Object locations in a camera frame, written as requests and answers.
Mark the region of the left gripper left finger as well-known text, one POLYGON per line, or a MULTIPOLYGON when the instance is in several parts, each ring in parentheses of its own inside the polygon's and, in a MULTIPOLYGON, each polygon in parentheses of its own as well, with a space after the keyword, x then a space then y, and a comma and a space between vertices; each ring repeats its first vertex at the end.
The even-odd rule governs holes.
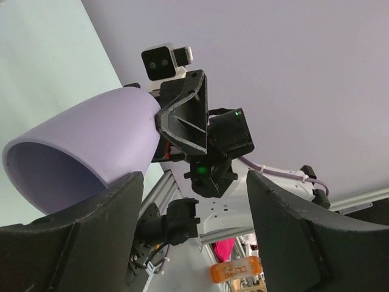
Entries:
POLYGON ((129 291, 143 194, 135 172, 102 193, 29 224, 1 228, 2 291, 129 291))

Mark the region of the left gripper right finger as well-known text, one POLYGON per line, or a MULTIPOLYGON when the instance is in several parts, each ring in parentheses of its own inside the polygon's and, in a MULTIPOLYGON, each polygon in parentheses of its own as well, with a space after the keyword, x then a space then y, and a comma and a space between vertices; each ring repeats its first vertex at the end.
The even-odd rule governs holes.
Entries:
POLYGON ((247 174, 268 291, 387 291, 388 227, 346 217, 247 174))

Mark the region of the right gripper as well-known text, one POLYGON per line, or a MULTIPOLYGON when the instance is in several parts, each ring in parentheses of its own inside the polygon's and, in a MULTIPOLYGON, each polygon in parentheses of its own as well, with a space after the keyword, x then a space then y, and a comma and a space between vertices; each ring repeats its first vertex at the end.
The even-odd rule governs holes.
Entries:
POLYGON ((209 109, 203 72, 188 72, 149 93, 160 106, 155 116, 160 140, 152 161, 185 161, 190 169, 184 178, 195 193, 222 197, 238 179, 232 161, 255 148, 243 109, 209 109))

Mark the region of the small purple cup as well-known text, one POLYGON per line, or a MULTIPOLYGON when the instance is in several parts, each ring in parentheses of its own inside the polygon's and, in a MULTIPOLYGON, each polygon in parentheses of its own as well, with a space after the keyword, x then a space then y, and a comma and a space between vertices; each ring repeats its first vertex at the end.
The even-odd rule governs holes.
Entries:
POLYGON ((30 204, 58 212, 148 170, 160 139, 159 110, 151 94, 135 87, 97 95, 10 141, 4 170, 30 204))

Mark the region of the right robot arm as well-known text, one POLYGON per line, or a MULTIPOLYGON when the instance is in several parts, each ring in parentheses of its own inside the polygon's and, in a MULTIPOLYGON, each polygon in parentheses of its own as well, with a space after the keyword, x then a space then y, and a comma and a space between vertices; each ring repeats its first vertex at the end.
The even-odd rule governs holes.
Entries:
POLYGON ((177 245, 204 233, 210 219, 221 224, 224 215, 232 216, 233 202, 239 202, 238 215, 247 210, 255 229, 265 216, 281 221, 288 212, 284 200, 307 201, 316 207, 329 207, 328 188, 316 188, 318 180, 306 165, 293 173, 268 169, 245 157, 254 149, 242 109, 212 109, 207 105, 207 78, 203 71, 191 71, 183 78, 168 80, 151 92, 159 104, 155 115, 160 139, 153 162, 187 162, 184 178, 199 196, 216 201, 206 215, 197 209, 198 199, 175 200, 165 215, 150 204, 137 222, 134 238, 147 245, 177 245))

